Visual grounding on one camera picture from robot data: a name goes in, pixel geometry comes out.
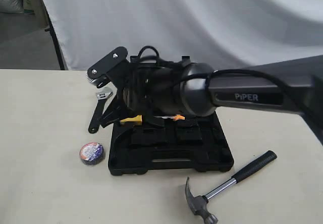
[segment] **white backdrop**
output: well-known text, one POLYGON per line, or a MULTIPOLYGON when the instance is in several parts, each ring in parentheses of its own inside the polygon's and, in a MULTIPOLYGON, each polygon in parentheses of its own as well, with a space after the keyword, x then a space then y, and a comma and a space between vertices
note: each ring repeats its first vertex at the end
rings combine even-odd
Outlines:
POLYGON ((323 54, 323 0, 44 0, 69 69, 117 46, 215 69, 323 54))

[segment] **silver metal shaft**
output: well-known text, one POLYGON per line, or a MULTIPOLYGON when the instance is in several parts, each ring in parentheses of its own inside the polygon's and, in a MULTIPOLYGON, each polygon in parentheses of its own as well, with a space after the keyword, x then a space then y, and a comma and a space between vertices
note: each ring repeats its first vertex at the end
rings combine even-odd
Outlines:
POLYGON ((226 181, 225 183, 221 184, 219 187, 217 187, 214 190, 208 192, 205 195, 205 197, 209 200, 209 199, 213 198, 215 195, 218 195, 220 192, 222 192, 226 188, 235 185, 236 183, 237 183, 236 179, 231 178, 228 181, 226 181))

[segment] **gray floor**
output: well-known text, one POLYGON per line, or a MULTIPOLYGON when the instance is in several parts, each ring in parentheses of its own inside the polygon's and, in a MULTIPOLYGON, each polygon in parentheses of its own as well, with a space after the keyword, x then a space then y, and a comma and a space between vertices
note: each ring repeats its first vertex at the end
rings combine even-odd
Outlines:
POLYGON ((51 36, 34 15, 0 13, 0 69, 60 69, 51 36))

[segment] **black stand pole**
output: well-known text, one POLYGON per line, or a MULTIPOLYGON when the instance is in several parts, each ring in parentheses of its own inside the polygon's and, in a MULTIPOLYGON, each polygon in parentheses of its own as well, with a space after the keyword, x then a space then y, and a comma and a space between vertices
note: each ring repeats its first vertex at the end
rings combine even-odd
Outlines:
POLYGON ((54 27, 52 26, 51 20, 49 18, 48 12, 46 10, 47 13, 47 17, 48 17, 48 23, 49 23, 49 28, 46 28, 45 31, 49 31, 52 41, 54 43, 54 47, 55 47, 55 52, 56 52, 56 56, 57 59, 59 61, 59 65, 60 65, 60 70, 65 70, 65 66, 64 66, 64 62, 63 62, 63 57, 62 57, 62 53, 61 53, 61 49, 60 49, 60 45, 59 45, 59 41, 57 40, 57 36, 54 30, 54 27))

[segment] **robotic arm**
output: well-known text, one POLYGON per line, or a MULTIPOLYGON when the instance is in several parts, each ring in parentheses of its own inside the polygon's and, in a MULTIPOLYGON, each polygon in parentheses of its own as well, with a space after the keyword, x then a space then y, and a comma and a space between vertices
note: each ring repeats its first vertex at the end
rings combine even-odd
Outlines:
POLYGON ((189 57, 178 63, 165 61, 151 46, 130 56, 130 62, 127 55, 124 47, 118 47, 87 71, 98 88, 112 82, 118 89, 100 119, 103 127, 136 115, 204 117, 227 106, 299 114, 323 143, 320 56, 214 71, 189 57), (142 57, 146 49, 156 55, 142 57))

